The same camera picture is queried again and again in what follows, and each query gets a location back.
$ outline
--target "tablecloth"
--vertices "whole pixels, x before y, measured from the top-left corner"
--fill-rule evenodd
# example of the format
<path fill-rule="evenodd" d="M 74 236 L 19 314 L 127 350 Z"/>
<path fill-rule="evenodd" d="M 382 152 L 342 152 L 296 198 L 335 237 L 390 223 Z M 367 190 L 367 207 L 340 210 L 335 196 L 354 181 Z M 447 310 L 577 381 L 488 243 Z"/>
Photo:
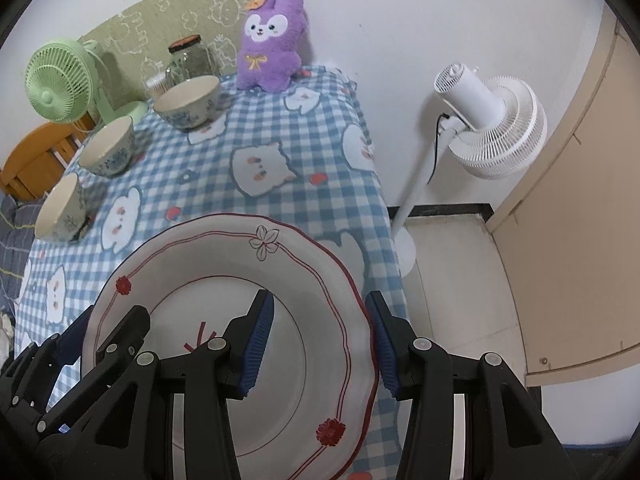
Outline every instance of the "tablecloth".
<path fill-rule="evenodd" d="M 204 127 L 180 132 L 150 110 L 135 127 L 136 155 L 121 176 L 95 176 L 78 166 L 76 155 L 66 172 L 79 175 L 91 224 L 75 244 L 33 244 L 16 313 L 18 351 L 62 332 L 146 240 L 213 212 L 261 214 L 295 225 L 343 259 L 364 294 L 382 291 L 392 311 L 405 316 L 355 91 L 339 70 L 322 66 L 303 68 L 281 94 L 238 91 L 229 76 L 222 79 L 219 117 Z M 50 404 L 79 379 L 79 362 L 65 367 Z M 369 433 L 345 475 L 394 478 L 401 452 L 397 412 L 380 384 Z"/>

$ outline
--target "purple plush toy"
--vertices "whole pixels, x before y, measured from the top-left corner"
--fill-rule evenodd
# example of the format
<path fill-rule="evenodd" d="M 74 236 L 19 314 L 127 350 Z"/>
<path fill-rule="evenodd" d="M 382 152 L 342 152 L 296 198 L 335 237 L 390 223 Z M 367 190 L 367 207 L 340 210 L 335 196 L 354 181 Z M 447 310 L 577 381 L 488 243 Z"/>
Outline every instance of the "purple plush toy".
<path fill-rule="evenodd" d="M 302 62 L 296 53 L 307 23 L 303 0 L 265 0 L 247 13 L 238 52 L 238 88 L 282 92 Z"/>

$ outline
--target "beige door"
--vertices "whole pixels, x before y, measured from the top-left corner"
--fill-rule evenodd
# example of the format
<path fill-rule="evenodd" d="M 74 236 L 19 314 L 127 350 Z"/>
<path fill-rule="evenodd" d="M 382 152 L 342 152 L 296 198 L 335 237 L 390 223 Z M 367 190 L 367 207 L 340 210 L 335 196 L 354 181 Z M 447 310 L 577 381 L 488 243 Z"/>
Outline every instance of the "beige door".
<path fill-rule="evenodd" d="M 640 56 L 623 38 L 575 137 L 494 237 L 527 383 L 640 362 Z"/>

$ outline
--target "floor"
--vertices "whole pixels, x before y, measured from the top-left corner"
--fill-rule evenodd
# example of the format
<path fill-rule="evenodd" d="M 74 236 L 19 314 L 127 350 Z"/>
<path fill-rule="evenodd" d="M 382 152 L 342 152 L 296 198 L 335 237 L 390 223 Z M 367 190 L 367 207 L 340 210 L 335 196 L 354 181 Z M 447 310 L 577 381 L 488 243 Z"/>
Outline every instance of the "floor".
<path fill-rule="evenodd" d="M 410 218 L 406 224 L 417 248 L 417 265 L 404 279 L 414 332 L 428 336 L 451 354 L 479 358 L 500 354 L 524 382 L 526 362 L 518 316 L 493 237 L 478 216 Z M 409 402 L 399 414 L 406 433 Z M 455 399 L 451 479 L 462 478 L 464 403 Z"/>

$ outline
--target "bowl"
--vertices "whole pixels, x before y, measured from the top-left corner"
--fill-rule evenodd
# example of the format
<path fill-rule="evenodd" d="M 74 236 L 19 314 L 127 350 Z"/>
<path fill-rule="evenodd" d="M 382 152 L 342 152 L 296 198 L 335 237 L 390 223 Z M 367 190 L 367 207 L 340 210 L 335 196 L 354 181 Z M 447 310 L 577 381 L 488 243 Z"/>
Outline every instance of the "bowl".
<path fill-rule="evenodd" d="M 154 110 L 171 126 L 191 130 L 215 118 L 220 79 L 201 75 L 169 88 L 154 103 Z"/>
<path fill-rule="evenodd" d="M 78 165 L 98 176 L 116 176 L 127 169 L 134 150 L 133 120 L 119 117 L 93 134 Z"/>
<path fill-rule="evenodd" d="M 47 196 L 38 219 L 35 235 L 47 242 L 70 242 L 76 238 L 87 220 L 84 192 L 76 173 L 70 173 Z"/>

